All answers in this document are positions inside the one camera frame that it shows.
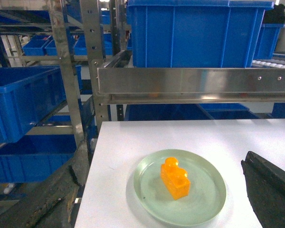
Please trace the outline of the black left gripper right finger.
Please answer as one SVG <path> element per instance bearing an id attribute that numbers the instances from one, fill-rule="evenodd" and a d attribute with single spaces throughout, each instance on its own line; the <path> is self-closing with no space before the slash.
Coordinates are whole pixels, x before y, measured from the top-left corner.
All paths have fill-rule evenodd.
<path id="1" fill-rule="evenodd" d="M 241 166 L 247 197 L 261 226 L 285 228 L 285 171 L 252 151 Z"/>

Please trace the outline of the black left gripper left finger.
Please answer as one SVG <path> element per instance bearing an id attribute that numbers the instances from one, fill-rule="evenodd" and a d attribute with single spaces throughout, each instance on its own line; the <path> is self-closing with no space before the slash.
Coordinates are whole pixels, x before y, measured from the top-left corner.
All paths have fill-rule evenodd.
<path id="1" fill-rule="evenodd" d="M 71 227 L 73 205 L 88 170 L 89 149 L 82 141 L 70 160 L 0 215 L 0 228 Z"/>

